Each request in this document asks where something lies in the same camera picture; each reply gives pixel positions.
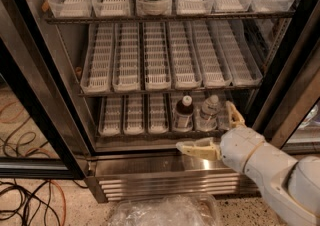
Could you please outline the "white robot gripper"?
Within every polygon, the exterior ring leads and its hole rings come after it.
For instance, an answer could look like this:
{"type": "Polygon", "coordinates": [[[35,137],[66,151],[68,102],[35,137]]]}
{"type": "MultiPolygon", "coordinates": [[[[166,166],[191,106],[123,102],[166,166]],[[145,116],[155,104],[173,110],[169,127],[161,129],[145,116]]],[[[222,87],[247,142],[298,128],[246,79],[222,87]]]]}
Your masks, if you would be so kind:
{"type": "Polygon", "coordinates": [[[276,174],[297,163],[295,158],[268,143],[261,134],[245,127],[243,116],[231,101],[226,102],[226,109],[229,127],[233,129],[221,137],[220,147],[213,137],[207,137],[177,142],[176,148],[182,154],[209,161],[220,160],[222,155],[225,165],[243,174],[276,174]]]}

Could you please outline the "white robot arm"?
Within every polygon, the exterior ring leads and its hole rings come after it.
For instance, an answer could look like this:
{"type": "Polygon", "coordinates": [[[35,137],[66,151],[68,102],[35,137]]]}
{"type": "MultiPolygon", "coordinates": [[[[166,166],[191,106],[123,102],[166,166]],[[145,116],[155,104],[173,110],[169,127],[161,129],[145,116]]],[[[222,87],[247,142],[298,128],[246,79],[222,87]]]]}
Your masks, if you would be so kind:
{"type": "Polygon", "coordinates": [[[320,158],[300,160],[268,143],[247,127],[235,105],[226,103],[230,129],[220,142],[211,137],[182,141],[183,154],[227,167],[251,179],[264,201],[289,226],[320,226],[320,158]]]}

